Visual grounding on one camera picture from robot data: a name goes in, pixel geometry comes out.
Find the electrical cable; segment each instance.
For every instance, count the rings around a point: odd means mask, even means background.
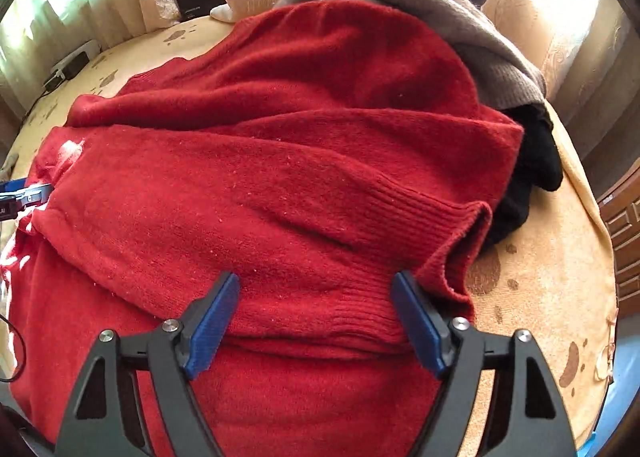
[[[41,98],[45,97],[47,94],[49,94],[49,91],[47,91],[46,89],[44,89],[44,91],[42,92],[42,94],[40,96],[38,96],[35,101],[31,104],[31,107],[29,107],[29,110],[25,113],[25,115],[22,117],[22,122],[20,123],[20,128],[22,128],[22,126],[24,125],[25,121],[27,120],[27,118],[31,115],[31,112],[33,111],[33,108],[36,106],[36,103],[38,103],[40,101]]]
[[[22,373],[24,372],[24,367],[27,364],[27,345],[24,343],[24,338],[22,338],[20,331],[15,328],[14,324],[12,324],[7,317],[0,314],[0,320],[6,323],[9,329],[14,332],[18,340],[20,340],[20,345],[22,346],[22,361],[18,363],[18,367],[15,370],[14,375],[11,377],[0,377],[0,383],[13,383],[22,375]]]

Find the ribbed cuff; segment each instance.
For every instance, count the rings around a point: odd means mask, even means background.
[[[413,271],[428,293],[458,302],[472,316],[464,278],[491,222],[486,203],[458,206],[380,179],[360,213],[366,247],[345,275],[333,335],[402,342],[406,337],[390,301],[390,285],[404,269]]]

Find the beige bedspread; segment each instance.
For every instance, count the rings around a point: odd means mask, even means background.
[[[20,159],[14,179],[27,174],[40,142],[60,126],[82,93],[114,95],[136,73],[175,56],[192,58],[232,29],[209,17],[140,36],[102,53],[75,79],[43,98],[12,148]],[[607,348],[616,312],[612,249],[575,149],[555,121],[565,178],[558,192],[536,189],[530,218],[505,242],[477,260],[467,285],[478,326],[509,334],[529,328],[558,380],[578,445],[590,435],[606,391]],[[4,239],[11,228],[3,225]],[[490,400],[483,376],[461,455],[475,454]]]

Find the curtain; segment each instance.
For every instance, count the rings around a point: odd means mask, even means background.
[[[600,0],[553,103],[600,198],[640,158],[640,38],[617,0]]]
[[[102,50],[175,24],[174,0],[14,0],[0,22],[0,97],[21,118],[59,60],[95,39]]]

